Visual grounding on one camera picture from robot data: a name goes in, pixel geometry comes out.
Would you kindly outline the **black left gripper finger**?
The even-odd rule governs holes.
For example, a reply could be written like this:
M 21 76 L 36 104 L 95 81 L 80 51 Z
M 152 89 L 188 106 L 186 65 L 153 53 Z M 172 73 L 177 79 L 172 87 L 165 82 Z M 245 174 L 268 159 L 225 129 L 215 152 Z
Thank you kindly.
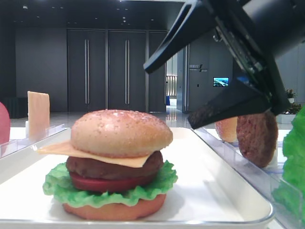
M 213 12 L 210 0 L 187 1 L 160 46 L 144 63 L 144 70 L 153 73 L 186 45 L 213 29 Z

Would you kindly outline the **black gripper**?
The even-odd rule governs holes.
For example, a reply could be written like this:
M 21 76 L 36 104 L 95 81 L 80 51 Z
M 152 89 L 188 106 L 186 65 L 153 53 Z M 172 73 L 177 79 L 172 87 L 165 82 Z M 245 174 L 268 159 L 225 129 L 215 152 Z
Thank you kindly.
M 275 59 L 305 39 L 302 0 L 211 0 L 216 30 L 245 78 L 234 78 L 214 99 L 192 112 L 192 129 L 227 118 L 286 110 L 289 101 Z

